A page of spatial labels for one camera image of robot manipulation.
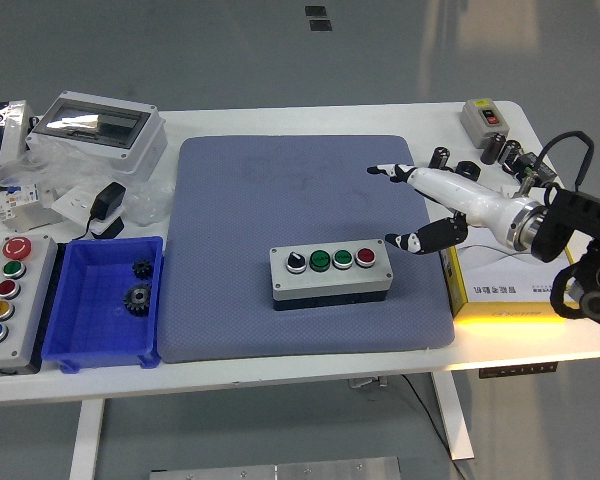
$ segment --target gray floor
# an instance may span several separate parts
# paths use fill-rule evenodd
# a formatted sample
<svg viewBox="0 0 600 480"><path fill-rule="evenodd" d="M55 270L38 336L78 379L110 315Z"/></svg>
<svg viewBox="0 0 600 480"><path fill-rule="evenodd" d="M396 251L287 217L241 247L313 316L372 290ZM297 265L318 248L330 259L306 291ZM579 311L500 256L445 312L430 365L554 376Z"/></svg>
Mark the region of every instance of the gray floor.
<svg viewBox="0 0 600 480"><path fill-rule="evenodd" d="M0 2L0 101L42 113L63 90L160 110L489 96L520 104L543 143L588 133L583 190L600 197L600 0L315 3L332 32L311 32L312 2L290 0ZM552 152L565 184L583 153L575 142ZM600 479L600 360L455 378L476 451L460 462L468 478ZM414 380L434 407L428 378ZM67 478L77 415L76 404L0 408L0 478ZM397 455L403 478L456 478L427 422L399 377L382 391L329 382L113 400L97 477Z"/></svg>

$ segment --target green button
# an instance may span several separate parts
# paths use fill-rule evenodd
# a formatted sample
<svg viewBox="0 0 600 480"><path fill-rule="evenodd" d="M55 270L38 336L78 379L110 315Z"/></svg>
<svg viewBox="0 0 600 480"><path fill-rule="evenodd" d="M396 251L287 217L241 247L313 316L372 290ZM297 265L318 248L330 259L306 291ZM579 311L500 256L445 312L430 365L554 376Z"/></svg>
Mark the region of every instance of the green button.
<svg viewBox="0 0 600 480"><path fill-rule="evenodd" d="M338 250L333 255L333 265L340 270L346 270L353 264L353 256L347 250Z"/></svg>
<svg viewBox="0 0 600 480"><path fill-rule="evenodd" d="M25 270L24 264L17 260L12 260L2 267L4 276L7 278L19 278L24 275Z"/></svg>
<svg viewBox="0 0 600 480"><path fill-rule="evenodd" d="M324 250L316 250L311 254L309 259L309 265L311 269L316 272L326 272L329 269L331 263L331 257Z"/></svg>

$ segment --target transparent cover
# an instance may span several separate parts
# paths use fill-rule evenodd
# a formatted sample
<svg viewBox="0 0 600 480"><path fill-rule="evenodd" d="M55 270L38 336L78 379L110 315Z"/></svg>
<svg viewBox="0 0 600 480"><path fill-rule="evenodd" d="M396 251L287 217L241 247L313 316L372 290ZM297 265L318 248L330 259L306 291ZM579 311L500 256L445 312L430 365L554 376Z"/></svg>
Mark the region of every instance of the transparent cover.
<svg viewBox="0 0 600 480"><path fill-rule="evenodd" d="M59 99L34 132L129 149L148 118L146 112Z"/></svg>

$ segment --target cardboard box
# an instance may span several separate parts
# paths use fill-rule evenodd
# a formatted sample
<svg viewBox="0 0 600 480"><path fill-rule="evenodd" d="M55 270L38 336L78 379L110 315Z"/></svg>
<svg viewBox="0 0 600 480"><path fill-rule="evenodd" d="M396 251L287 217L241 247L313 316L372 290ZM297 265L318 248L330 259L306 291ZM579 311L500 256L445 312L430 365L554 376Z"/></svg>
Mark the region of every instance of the cardboard box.
<svg viewBox="0 0 600 480"><path fill-rule="evenodd" d="M555 276L571 263L567 253L542 263L529 251L503 247L486 228L469 227L463 243L440 255L456 322L564 321L549 293Z"/></svg>

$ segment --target small switch box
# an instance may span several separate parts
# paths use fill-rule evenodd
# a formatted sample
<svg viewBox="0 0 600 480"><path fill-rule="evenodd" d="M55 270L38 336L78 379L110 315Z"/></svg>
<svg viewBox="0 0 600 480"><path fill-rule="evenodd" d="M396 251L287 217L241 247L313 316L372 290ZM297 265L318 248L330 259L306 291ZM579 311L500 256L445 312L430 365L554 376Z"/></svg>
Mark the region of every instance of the small switch box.
<svg viewBox="0 0 600 480"><path fill-rule="evenodd" d="M496 133L505 137L509 133L509 125L490 98L467 101L462 107L460 123L476 148L486 147Z"/></svg>
<svg viewBox="0 0 600 480"><path fill-rule="evenodd" d="M275 247L269 261L275 310L382 301L393 280L379 239Z"/></svg>

